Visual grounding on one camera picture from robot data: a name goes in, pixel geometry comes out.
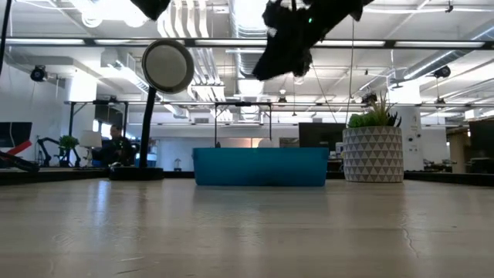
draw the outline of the planter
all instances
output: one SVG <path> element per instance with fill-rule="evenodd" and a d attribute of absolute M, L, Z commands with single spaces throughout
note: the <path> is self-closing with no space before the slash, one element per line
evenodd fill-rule
<path fill-rule="evenodd" d="M 403 146 L 399 127 L 359 127 L 343 131 L 347 181 L 403 182 Z"/>

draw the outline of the round mirror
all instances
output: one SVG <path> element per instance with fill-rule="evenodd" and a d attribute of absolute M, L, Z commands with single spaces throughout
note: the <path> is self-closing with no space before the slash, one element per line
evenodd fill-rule
<path fill-rule="evenodd" d="M 163 93 L 180 93 L 194 78 L 194 60 L 179 42 L 161 39 L 151 43 L 142 57 L 148 83 Z"/>

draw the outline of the potted plant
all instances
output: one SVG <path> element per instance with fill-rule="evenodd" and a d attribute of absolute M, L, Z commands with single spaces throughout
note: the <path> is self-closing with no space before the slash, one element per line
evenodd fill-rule
<path fill-rule="evenodd" d="M 59 148 L 60 148 L 60 167 L 68 167 L 69 162 L 67 158 L 69 157 L 69 153 L 71 150 L 74 150 L 76 146 L 79 145 L 79 140 L 69 135 L 63 135 L 59 139 Z"/>
<path fill-rule="evenodd" d="M 343 131 L 343 166 L 347 181 L 403 182 L 401 117 L 391 114 L 386 94 L 370 101 L 370 111 L 351 116 Z"/>

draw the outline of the computer monitor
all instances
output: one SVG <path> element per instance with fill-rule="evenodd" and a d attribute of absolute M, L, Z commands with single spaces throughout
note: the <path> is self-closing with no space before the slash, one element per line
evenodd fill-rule
<path fill-rule="evenodd" d="M 494 120 L 470 122 L 470 143 L 473 158 L 494 158 Z"/>
<path fill-rule="evenodd" d="M 0 147 L 17 147 L 29 140 L 32 123 L 0 122 Z"/>
<path fill-rule="evenodd" d="M 300 147 L 327 147 L 336 150 L 336 144 L 343 142 L 346 124 L 300 123 Z"/>

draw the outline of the window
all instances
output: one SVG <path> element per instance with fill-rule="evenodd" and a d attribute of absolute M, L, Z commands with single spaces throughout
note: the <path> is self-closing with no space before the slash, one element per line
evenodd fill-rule
<path fill-rule="evenodd" d="M 94 132 L 100 131 L 100 123 L 97 120 L 93 120 L 93 131 Z"/>
<path fill-rule="evenodd" d="M 101 136 L 111 139 L 110 128 L 111 124 L 101 124 Z"/>

